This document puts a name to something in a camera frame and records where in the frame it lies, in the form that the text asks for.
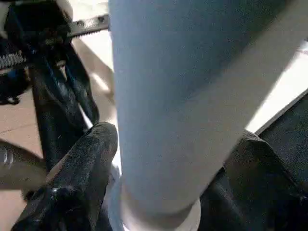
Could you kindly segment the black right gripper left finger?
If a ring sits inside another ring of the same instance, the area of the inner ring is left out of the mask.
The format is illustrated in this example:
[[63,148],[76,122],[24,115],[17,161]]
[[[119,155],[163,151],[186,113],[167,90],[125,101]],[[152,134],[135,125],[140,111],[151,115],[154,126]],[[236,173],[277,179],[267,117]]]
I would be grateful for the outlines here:
[[90,128],[52,168],[12,230],[110,231],[102,205],[117,145],[113,124]]

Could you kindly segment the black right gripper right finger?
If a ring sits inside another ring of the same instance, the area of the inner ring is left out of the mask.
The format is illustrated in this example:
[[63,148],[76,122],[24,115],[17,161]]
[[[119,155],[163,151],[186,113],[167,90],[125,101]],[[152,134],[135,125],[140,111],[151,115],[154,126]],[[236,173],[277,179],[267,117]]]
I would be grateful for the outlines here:
[[308,195],[271,146],[245,131],[200,197],[201,231],[305,231]]

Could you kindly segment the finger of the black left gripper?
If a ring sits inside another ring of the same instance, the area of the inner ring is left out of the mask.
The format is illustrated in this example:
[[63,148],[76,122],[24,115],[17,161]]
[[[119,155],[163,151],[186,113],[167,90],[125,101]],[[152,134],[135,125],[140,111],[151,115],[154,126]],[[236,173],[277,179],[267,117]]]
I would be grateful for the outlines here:
[[29,69],[43,157],[53,168],[84,134],[76,97],[58,67],[34,60]]

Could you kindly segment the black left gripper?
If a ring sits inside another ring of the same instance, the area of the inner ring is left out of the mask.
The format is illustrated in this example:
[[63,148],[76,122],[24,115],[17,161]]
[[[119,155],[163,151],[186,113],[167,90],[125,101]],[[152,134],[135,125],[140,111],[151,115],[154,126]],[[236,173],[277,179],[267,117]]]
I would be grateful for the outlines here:
[[[4,31],[12,52],[0,54],[0,69],[8,71],[29,64],[37,52],[53,46],[69,44],[72,39],[109,29],[109,15],[73,21],[55,0],[14,0],[4,21]],[[66,81],[61,93],[61,105],[66,118],[74,127],[85,127],[80,109],[92,124],[99,121],[89,76],[72,46],[63,46]]]

